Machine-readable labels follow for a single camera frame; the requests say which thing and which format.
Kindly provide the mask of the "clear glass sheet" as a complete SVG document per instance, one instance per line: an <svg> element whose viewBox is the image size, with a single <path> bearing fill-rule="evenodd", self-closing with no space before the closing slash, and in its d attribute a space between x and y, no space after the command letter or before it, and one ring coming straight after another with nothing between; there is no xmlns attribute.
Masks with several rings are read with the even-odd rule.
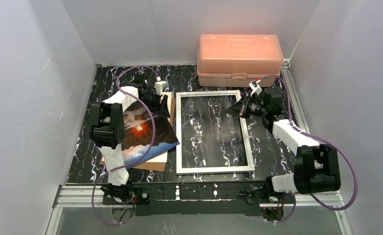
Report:
<svg viewBox="0 0 383 235"><path fill-rule="evenodd" d="M240 119L225 112L234 95L181 98L182 167L246 166Z"/></svg>

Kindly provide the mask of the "white picture frame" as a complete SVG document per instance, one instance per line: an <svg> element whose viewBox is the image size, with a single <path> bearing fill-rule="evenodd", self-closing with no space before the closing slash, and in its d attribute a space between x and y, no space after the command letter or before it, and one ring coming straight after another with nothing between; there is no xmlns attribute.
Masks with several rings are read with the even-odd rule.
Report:
<svg viewBox="0 0 383 235"><path fill-rule="evenodd" d="M182 145L181 145L181 98L183 97L195 97L195 96L219 96L219 95L234 95L236 101L241 98L239 90L232 91L197 91L197 92L182 92L176 94L176 135L179 140L179 144L176 147L176 173L180 174L217 174L217 173L234 173L234 172L253 172L255 170L254 160L252 156L252 150L250 146L250 140L247 130L246 120L240 119L241 132L243 136L243 142L245 146L245 152L247 157L246 166L232 166L232 167L198 167L198 168L183 168L182 167Z"/></svg>

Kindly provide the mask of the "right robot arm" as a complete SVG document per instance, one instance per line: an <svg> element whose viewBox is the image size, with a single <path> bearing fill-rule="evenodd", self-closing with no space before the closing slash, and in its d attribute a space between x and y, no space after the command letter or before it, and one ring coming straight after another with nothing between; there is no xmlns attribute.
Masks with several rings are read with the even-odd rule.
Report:
<svg viewBox="0 0 383 235"><path fill-rule="evenodd" d="M260 117L264 127L295 154L292 173L268 177L264 194L292 192L310 194L340 189L337 150L305 135L285 113L282 94L276 88L261 88L260 80L250 82L251 92L226 109L240 118Z"/></svg>

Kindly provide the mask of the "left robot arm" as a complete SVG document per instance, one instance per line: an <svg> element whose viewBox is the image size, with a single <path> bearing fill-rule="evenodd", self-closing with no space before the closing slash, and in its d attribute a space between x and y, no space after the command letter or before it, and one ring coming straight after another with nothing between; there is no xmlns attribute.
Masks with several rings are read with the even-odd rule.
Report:
<svg viewBox="0 0 383 235"><path fill-rule="evenodd" d="M122 86L110 98L90 107L89 136L102 154L108 183L126 185L128 169L176 147L179 140L169 122L168 82L139 80Z"/></svg>

